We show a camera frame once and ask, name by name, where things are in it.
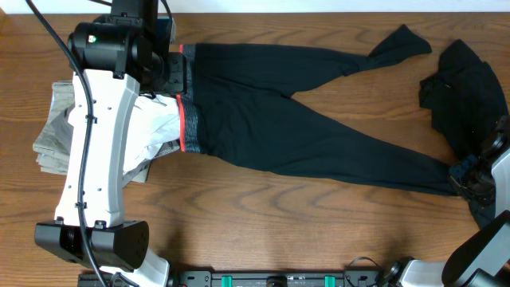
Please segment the black leggings red waistband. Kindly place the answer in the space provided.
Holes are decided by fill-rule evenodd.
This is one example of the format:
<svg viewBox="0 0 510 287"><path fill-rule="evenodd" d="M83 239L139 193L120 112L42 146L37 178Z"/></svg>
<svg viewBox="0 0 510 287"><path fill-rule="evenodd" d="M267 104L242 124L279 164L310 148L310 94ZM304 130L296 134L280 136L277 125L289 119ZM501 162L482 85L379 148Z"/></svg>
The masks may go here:
<svg viewBox="0 0 510 287"><path fill-rule="evenodd" d="M430 44L400 26L369 54L260 44L182 45L184 152L278 175L452 195L448 166L349 128L294 99L338 77L401 63Z"/></svg>

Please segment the black garment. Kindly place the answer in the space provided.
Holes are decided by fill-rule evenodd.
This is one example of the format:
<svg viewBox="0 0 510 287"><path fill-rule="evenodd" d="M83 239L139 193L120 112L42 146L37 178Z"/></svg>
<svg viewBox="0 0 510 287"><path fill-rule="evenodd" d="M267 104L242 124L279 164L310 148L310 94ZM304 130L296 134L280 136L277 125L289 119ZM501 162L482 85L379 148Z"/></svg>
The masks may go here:
<svg viewBox="0 0 510 287"><path fill-rule="evenodd" d="M446 138L457 163L469 155L483 157L482 142L496 123L509 115L491 66L462 40L442 52L438 71L420 82L418 97L420 106L431 111L432 128ZM482 206L467 202L479 228L495 218L495 203Z"/></svg>

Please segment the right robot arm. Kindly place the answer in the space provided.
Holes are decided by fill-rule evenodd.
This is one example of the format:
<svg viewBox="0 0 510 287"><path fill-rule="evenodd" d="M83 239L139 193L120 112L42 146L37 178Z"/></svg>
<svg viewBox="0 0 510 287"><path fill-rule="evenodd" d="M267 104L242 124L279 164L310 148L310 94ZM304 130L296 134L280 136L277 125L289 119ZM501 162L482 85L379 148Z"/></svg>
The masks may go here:
<svg viewBox="0 0 510 287"><path fill-rule="evenodd" d="M479 230L447 261L406 258L387 272L395 287L509 287L509 117L501 117L470 155L449 170Z"/></svg>

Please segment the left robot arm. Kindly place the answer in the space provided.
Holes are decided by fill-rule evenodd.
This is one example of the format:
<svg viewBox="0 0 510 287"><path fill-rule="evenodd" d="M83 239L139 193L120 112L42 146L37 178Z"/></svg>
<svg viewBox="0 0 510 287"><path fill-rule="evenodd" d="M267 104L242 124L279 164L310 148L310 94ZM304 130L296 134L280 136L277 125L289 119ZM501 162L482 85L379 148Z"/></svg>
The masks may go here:
<svg viewBox="0 0 510 287"><path fill-rule="evenodd" d="M172 286L170 263L149 247L145 221L125 218L123 165L140 94L178 96L186 61L169 49L172 18L157 1L114 1L110 12L76 26L58 45L73 68L75 107L69 169L52 221L36 244L95 272L82 286Z"/></svg>

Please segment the white folded t-shirt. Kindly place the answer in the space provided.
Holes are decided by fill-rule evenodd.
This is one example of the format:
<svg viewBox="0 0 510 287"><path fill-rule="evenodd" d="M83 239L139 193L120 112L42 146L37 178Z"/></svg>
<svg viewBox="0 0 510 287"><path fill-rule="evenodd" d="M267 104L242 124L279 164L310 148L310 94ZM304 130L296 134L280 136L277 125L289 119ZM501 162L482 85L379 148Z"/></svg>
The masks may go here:
<svg viewBox="0 0 510 287"><path fill-rule="evenodd" d="M180 137L180 114L177 100L158 95L151 100L135 100L127 131L123 175L150 163L166 144Z"/></svg>

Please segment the khaki folded cargo pants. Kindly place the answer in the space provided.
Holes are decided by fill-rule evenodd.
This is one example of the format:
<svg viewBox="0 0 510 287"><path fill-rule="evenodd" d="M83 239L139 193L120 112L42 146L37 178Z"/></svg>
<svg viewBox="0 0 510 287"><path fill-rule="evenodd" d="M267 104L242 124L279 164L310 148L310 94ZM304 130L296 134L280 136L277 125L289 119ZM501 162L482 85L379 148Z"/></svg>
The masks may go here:
<svg viewBox="0 0 510 287"><path fill-rule="evenodd" d="M55 82L52 88L49 116L33 144L33 150L37 153L37 162L41 171L66 175L73 136L73 126L69 123L69 114L74 108L74 88L71 81ZM167 143L154 159L169 155L179 148L178 140ZM146 182L150 163L144 163L140 170L133 171L126 176L123 175L123 185L130 182Z"/></svg>

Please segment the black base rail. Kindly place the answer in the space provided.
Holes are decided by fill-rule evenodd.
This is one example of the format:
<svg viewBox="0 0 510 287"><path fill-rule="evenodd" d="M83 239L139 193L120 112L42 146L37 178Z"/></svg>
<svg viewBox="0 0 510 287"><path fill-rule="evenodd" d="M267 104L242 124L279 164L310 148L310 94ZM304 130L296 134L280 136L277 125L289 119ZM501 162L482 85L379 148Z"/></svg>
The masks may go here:
<svg viewBox="0 0 510 287"><path fill-rule="evenodd" d="M226 273L194 270L171 273L169 287L375 287L395 286L403 264L395 262L383 269L373 263L361 265L370 258L360 257L339 272L319 273Z"/></svg>

